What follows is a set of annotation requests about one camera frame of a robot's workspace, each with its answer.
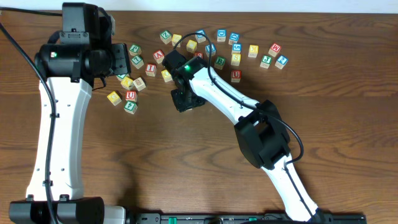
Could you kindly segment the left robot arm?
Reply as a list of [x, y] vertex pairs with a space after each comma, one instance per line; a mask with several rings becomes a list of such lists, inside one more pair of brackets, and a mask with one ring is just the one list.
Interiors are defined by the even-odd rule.
[[112, 16], [93, 4], [66, 2], [61, 30], [28, 63], [40, 83], [41, 119], [34, 171], [25, 199], [13, 201], [14, 223], [133, 223], [122, 206], [86, 197], [81, 150], [96, 79], [131, 72], [127, 47], [114, 44]]

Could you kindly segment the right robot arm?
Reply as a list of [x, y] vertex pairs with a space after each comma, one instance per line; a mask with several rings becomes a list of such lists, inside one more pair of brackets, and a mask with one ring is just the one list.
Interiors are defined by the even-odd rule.
[[262, 169], [277, 189], [287, 216], [293, 221], [320, 223], [318, 205], [303, 186], [289, 148], [290, 137], [303, 143], [284, 121], [273, 103], [260, 103], [226, 83], [201, 57], [187, 60], [176, 50], [165, 56], [163, 66], [170, 72], [176, 89], [171, 92], [176, 109], [188, 111], [206, 102], [220, 110], [234, 125], [239, 148], [257, 169]]

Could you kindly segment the red E block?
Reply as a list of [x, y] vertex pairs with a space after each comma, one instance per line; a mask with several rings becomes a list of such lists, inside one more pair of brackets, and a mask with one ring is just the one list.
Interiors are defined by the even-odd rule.
[[193, 56], [194, 57], [200, 57], [200, 58], [203, 58], [203, 54], [202, 53], [200, 53], [200, 52], [195, 52], [194, 54], [193, 54]]

